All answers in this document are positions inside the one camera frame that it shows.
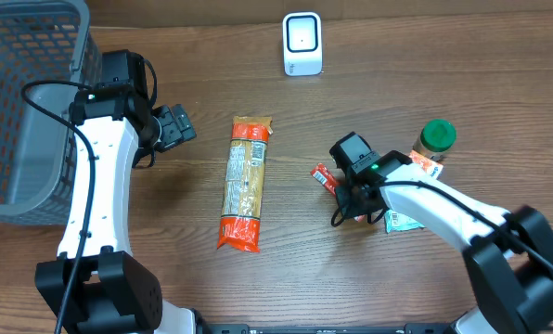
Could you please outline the teal snack packet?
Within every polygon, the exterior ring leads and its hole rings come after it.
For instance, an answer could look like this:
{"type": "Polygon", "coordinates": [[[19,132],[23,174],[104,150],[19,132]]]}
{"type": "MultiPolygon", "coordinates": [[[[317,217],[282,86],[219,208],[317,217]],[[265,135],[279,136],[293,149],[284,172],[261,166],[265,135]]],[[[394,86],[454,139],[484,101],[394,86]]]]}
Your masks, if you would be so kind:
{"type": "Polygon", "coordinates": [[[386,211],[384,215],[386,232],[404,232],[413,229],[423,228],[424,225],[414,219],[392,210],[386,211]]]}

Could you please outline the red white stick packet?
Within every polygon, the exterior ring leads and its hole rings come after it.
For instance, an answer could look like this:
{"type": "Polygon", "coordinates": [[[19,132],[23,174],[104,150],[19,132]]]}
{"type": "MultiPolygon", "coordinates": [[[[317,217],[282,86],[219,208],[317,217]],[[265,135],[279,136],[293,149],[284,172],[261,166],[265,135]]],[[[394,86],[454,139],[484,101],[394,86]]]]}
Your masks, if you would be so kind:
{"type": "Polygon", "coordinates": [[[336,187],[339,185],[339,181],[323,163],[318,163],[310,172],[310,175],[317,180],[332,196],[336,196],[336,187]]]}

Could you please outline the small orange white box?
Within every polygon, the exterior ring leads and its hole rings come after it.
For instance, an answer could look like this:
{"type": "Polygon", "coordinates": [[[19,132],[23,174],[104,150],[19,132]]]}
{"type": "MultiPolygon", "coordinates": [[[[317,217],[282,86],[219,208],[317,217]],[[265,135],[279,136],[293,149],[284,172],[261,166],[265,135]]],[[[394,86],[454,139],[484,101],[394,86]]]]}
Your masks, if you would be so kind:
{"type": "Polygon", "coordinates": [[[439,178],[444,169],[444,166],[441,163],[426,158],[417,153],[415,150],[410,151],[409,158],[414,163],[418,164],[426,174],[435,179],[439,178]]]}

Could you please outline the green lid white jar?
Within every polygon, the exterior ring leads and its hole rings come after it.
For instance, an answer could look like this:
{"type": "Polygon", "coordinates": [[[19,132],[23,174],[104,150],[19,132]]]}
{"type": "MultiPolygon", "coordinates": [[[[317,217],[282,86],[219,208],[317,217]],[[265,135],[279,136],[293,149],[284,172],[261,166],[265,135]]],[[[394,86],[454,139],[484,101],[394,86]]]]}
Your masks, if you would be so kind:
{"type": "Polygon", "coordinates": [[[434,119],[421,130],[413,149],[432,161],[442,161],[457,140],[457,130],[445,119],[434,119]]]}

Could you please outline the orange noodle packet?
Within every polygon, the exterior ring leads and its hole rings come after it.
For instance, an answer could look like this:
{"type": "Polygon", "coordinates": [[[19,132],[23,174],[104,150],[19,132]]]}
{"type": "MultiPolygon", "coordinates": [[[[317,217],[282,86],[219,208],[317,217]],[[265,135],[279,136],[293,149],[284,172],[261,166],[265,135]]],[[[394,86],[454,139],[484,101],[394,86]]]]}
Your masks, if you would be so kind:
{"type": "Polygon", "coordinates": [[[258,252],[270,117],[233,119],[217,246],[258,252]]]}

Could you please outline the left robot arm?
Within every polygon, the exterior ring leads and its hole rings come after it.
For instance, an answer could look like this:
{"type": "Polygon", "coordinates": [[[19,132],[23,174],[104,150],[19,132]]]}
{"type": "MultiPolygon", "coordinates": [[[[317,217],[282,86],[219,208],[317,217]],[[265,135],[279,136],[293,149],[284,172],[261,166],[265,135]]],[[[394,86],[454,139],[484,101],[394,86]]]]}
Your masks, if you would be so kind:
{"type": "Polygon", "coordinates": [[[184,333],[205,330],[196,311],[164,300],[160,281],[131,250],[131,172],[196,136],[181,105],[156,104],[156,75],[141,55],[103,54],[97,83],[77,84],[63,124],[77,147],[71,211],[54,261],[35,286],[57,317],[57,333],[184,333]]]}

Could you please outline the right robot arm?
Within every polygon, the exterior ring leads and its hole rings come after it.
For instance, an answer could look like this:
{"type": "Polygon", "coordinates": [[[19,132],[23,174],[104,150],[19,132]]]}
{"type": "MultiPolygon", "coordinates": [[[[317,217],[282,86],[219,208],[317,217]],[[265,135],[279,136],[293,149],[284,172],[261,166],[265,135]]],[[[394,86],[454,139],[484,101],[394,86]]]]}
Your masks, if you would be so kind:
{"type": "Polygon", "coordinates": [[[553,229],[538,210],[472,199],[427,175],[405,154],[384,156],[349,133],[329,151],[345,180],[331,223],[406,215],[462,255],[477,305],[446,333],[538,333],[553,322],[553,229]]]}

